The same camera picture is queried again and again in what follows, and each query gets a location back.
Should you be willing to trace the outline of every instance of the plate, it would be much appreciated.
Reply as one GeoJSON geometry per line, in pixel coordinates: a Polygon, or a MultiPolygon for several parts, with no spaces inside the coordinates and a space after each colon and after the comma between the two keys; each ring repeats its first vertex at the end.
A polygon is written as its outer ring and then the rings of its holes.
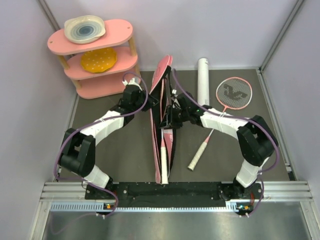
{"type": "Polygon", "coordinates": [[[81,66],[90,73],[103,73],[117,61],[117,52],[112,47],[86,51],[81,57],[81,66]]]}
{"type": "Polygon", "coordinates": [[[76,44],[92,43],[105,33],[105,22],[98,16],[79,16],[64,23],[65,37],[76,44]]]}

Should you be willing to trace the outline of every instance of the cable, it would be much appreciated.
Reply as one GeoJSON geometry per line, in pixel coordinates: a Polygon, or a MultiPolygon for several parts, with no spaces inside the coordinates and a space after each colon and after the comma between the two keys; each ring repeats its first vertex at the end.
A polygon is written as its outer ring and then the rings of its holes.
{"type": "MultiPolygon", "coordinates": [[[[192,97],[189,96],[189,94],[187,94],[187,92],[182,88],[182,86],[180,85],[179,81],[178,81],[178,78],[177,78],[177,71],[175,68],[172,69],[172,76],[173,76],[173,79],[176,83],[176,85],[179,87],[179,89],[187,96],[187,98],[189,98],[195,105],[197,105],[199,108],[201,108],[202,110],[212,114],[212,115],[215,115],[215,116],[220,116],[219,114],[217,113],[214,113],[206,108],[204,108],[203,106],[201,106],[200,104],[198,104],[192,97]]],[[[260,173],[264,173],[264,172],[267,172],[269,170],[272,170],[276,167],[276,165],[278,164],[279,162],[279,158],[280,158],[280,153],[279,153],[279,149],[275,143],[275,141],[273,140],[273,138],[270,136],[270,134],[258,123],[256,123],[255,121],[252,121],[251,119],[248,119],[248,118],[245,118],[245,117],[242,117],[242,116],[232,116],[232,115],[226,115],[224,116],[224,118],[228,118],[228,119],[239,119],[239,120],[244,120],[244,121],[247,121],[253,125],[255,125],[257,128],[259,128],[265,135],[266,137],[268,138],[268,140],[271,142],[273,148],[274,148],[274,151],[275,151],[275,162],[272,166],[268,167],[267,169],[264,169],[264,170],[261,170],[259,171],[260,173]]]]}
{"type": "Polygon", "coordinates": [[[250,193],[250,205],[253,206],[255,203],[255,196],[254,196],[254,193],[251,192],[250,193]]]}
{"type": "MultiPolygon", "coordinates": [[[[118,203],[119,203],[119,199],[118,199],[117,195],[115,195],[112,191],[110,191],[110,190],[108,190],[108,189],[105,189],[105,188],[96,186],[96,185],[92,184],[91,182],[87,182],[84,178],[81,178],[81,177],[60,177],[60,176],[58,175],[59,160],[60,160],[62,151],[63,151],[63,149],[66,147],[67,143],[72,139],[72,137],[73,137],[74,135],[76,135],[77,133],[79,133],[81,130],[83,130],[83,129],[85,129],[85,128],[88,128],[88,127],[91,127],[91,126],[93,126],[93,125],[99,124],[99,123],[101,123],[101,122],[110,120],[110,119],[124,118],[124,117],[128,117],[128,116],[134,115],[134,114],[140,112],[140,111],[145,107],[145,105],[147,104],[147,101],[148,101],[148,87],[147,87],[146,82],[142,79],[141,76],[137,75],[135,72],[132,72],[132,71],[127,71],[127,72],[123,75],[123,77],[122,77],[122,81],[123,81],[123,82],[125,81],[125,76],[128,75],[128,74],[132,74],[132,75],[138,77],[138,78],[142,81],[142,83],[143,83],[143,86],[144,86],[144,89],[145,89],[145,100],[144,100],[142,106],[141,106],[139,109],[137,109],[136,111],[133,111],[133,112],[130,112],[130,113],[127,113],[127,114],[123,114],[123,115],[106,117],[106,118],[103,118],[103,119],[101,119],[101,120],[94,121],[94,122],[92,122],[92,123],[89,123],[89,124],[87,124],[87,125],[85,125],[85,126],[82,126],[82,127],[78,128],[78,129],[75,130],[73,133],[71,133],[71,134],[66,138],[66,140],[62,143],[62,145],[61,145],[61,147],[60,147],[60,150],[59,150],[59,152],[58,152],[58,154],[57,154],[57,157],[56,157],[56,159],[55,159],[55,162],[54,162],[53,175],[54,175],[54,177],[55,177],[57,180],[74,180],[74,179],[83,180],[83,181],[85,181],[88,185],[90,185],[90,186],[92,186],[92,187],[94,187],[94,188],[96,188],[96,189],[99,189],[99,190],[101,190],[101,191],[107,192],[108,194],[112,195],[112,196],[115,198],[115,204],[114,204],[114,207],[113,207],[112,211],[111,211],[108,215],[106,215],[105,217],[109,217],[109,216],[111,216],[112,214],[115,213],[115,210],[117,209],[118,203]]],[[[63,227],[62,229],[60,229],[60,230],[57,231],[57,232],[53,232],[53,231],[52,231],[53,229],[52,229],[52,226],[51,226],[51,232],[52,232],[52,234],[54,234],[54,235],[58,235],[58,234],[62,233],[64,230],[66,230],[71,224],[73,224],[73,223],[76,222],[77,220],[81,219],[82,217],[89,216],[89,215],[93,215],[93,214],[95,215],[95,213],[86,213],[86,214],[83,214],[83,215],[77,217],[76,219],[74,219],[73,221],[71,221],[70,223],[68,223],[65,227],[63,227]]]]}
{"type": "Polygon", "coordinates": [[[82,187],[84,190],[87,190],[87,189],[84,187],[84,183],[85,183],[85,181],[82,181],[82,182],[81,182],[81,187],[82,187]]]}
{"type": "Polygon", "coordinates": [[[260,177],[258,175],[256,178],[261,181],[261,195],[260,195],[260,198],[259,198],[258,202],[256,203],[255,207],[253,208],[252,212],[250,212],[248,214],[248,217],[251,217],[252,214],[254,214],[254,212],[258,209],[258,207],[262,201],[262,198],[264,197],[264,193],[265,193],[265,184],[264,184],[264,181],[262,180],[262,177],[260,177]]]}

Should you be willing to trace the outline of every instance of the white wall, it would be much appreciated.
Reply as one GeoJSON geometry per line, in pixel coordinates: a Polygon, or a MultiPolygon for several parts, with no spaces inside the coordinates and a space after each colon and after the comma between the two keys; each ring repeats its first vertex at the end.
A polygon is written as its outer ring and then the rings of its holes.
{"type": "Polygon", "coordinates": [[[320,1],[307,0],[265,77],[299,179],[320,210],[320,1]]]}
{"type": "Polygon", "coordinates": [[[173,55],[178,69],[259,67],[297,0],[46,0],[63,28],[82,15],[126,19],[134,27],[140,67],[173,55]]]}
{"type": "Polygon", "coordinates": [[[75,90],[47,48],[53,30],[35,0],[2,1],[0,22],[0,239],[25,240],[75,90]]]}

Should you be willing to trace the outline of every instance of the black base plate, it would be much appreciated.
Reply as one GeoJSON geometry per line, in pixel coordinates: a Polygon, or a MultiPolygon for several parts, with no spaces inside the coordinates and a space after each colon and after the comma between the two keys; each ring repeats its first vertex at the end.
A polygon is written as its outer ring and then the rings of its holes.
{"type": "MultiPolygon", "coordinates": [[[[150,207],[150,208],[204,208],[225,207],[226,202],[220,196],[222,188],[232,183],[221,182],[170,182],[159,185],[155,182],[120,182],[113,185],[113,192],[119,198],[118,207],[150,207]]],[[[111,200],[113,197],[90,185],[87,186],[85,199],[111,200]]],[[[259,183],[252,186],[254,198],[261,194],[259,183]]]]}

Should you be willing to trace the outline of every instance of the orange plate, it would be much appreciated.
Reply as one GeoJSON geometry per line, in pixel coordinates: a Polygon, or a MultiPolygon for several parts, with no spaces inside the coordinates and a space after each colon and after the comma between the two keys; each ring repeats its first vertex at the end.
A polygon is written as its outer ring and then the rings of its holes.
{"type": "Polygon", "coordinates": [[[103,73],[117,61],[117,53],[112,47],[86,51],[81,57],[81,66],[90,73],[103,73]]]}

